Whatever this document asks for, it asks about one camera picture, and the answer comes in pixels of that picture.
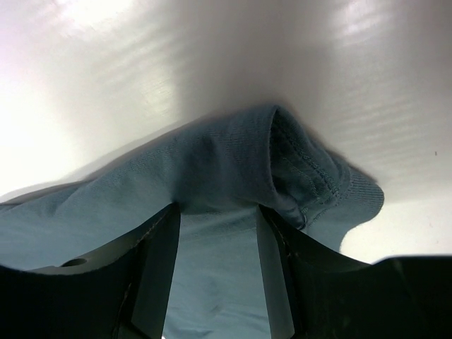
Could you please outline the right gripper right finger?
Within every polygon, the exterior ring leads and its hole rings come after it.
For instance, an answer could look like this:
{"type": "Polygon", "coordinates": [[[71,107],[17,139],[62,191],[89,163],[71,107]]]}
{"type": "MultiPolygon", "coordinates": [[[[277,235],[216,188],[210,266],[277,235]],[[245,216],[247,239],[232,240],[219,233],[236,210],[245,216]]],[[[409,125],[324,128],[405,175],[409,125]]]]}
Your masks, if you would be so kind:
{"type": "Polygon", "coordinates": [[[363,263],[266,207],[256,233],[272,338],[451,337],[450,256],[363,263]]]}

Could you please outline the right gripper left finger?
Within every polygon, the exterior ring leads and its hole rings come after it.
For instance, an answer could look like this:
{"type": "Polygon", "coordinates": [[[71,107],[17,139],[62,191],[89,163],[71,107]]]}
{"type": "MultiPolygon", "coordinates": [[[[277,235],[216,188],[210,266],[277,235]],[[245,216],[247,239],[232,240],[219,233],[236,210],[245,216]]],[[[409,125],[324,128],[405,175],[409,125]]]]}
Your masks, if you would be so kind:
{"type": "Polygon", "coordinates": [[[180,221],[171,204],[61,266],[2,266],[1,337],[161,338],[180,221]]]}

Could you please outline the teal blue t shirt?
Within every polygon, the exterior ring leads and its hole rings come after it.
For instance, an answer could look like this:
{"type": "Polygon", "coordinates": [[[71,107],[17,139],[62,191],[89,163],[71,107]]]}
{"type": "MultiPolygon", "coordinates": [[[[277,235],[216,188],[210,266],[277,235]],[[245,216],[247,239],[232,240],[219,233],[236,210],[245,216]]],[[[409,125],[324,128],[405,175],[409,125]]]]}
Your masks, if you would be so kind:
{"type": "Polygon", "coordinates": [[[338,250],[374,218],[377,183],[315,141],[284,108],[256,107],[169,133],[92,181],[1,207],[1,263],[74,258],[182,210],[166,338],[268,338],[256,209],[338,250]]]}

